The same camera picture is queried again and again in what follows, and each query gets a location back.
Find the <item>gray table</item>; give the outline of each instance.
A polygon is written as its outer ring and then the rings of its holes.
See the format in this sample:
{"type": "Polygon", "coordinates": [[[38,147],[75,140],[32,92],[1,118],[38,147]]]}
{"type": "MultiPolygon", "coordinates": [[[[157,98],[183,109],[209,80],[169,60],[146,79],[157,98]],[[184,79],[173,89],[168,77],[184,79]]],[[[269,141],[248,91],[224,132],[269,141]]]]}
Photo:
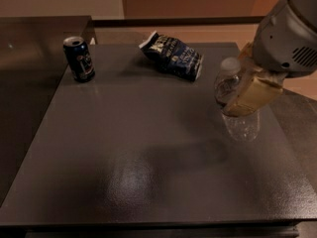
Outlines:
{"type": "Polygon", "coordinates": [[[317,218],[317,196],[269,107],[252,142],[230,137],[213,80],[155,71],[136,46],[91,47],[95,78],[64,75],[0,209],[1,226],[175,226],[317,218]]]}
{"type": "Polygon", "coordinates": [[[0,17],[0,207],[67,67],[62,41],[91,17],[0,17]]]}

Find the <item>dark blue can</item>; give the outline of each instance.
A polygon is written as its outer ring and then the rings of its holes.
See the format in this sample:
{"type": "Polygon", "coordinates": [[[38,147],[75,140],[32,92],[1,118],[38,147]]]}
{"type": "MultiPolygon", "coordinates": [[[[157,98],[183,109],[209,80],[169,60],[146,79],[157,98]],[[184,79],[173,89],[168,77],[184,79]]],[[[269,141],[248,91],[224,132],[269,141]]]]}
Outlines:
{"type": "Polygon", "coordinates": [[[88,46],[81,37],[65,39],[63,51],[75,80],[87,82],[95,75],[88,46]]]}

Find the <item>snack bag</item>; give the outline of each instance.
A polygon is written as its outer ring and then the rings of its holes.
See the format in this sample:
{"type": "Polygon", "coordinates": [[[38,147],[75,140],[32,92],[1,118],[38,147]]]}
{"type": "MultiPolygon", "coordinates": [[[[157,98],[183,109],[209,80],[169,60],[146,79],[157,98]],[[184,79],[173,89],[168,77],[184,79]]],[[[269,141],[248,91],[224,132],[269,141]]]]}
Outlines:
{"type": "Polygon", "coordinates": [[[179,39],[159,35],[155,31],[139,48],[158,64],[161,72],[190,81],[195,81],[200,75],[203,56],[179,39]]]}

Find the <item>plastic bottle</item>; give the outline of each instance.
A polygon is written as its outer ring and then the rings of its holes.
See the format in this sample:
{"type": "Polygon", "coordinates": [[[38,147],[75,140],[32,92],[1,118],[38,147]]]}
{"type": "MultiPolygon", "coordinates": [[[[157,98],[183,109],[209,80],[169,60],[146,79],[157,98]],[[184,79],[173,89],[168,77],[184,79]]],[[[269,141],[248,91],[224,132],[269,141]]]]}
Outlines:
{"type": "MultiPolygon", "coordinates": [[[[215,81],[215,98],[220,108],[223,109],[229,100],[236,94],[241,76],[240,61],[236,58],[227,58],[221,62],[221,69],[215,81]]],[[[236,141],[254,140],[260,130],[260,113],[242,116],[230,117],[222,114],[229,135],[236,141]]]]}
{"type": "Polygon", "coordinates": [[[241,65],[236,58],[227,58],[221,62],[221,69],[215,81],[215,98],[221,108],[225,107],[240,83],[241,65]]]}

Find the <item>can label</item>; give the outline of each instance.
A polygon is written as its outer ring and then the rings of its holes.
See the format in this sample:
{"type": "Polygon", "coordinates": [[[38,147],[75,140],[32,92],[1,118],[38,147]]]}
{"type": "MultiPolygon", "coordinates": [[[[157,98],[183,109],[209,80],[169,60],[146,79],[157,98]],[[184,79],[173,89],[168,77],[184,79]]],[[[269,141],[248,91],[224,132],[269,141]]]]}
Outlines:
{"type": "Polygon", "coordinates": [[[95,74],[87,44],[81,37],[69,37],[63,41],[73,78],[79,82],[89,81],[95,74]]]}
{"type": "Polygon", "coordinates": [[[77,61],[79,62],[82,69],[82,72],[79,74],[80,79],[87,79],[87,76],[93,70],[90,53],[85,52],[84,55],[77,56],[77,61]]]}

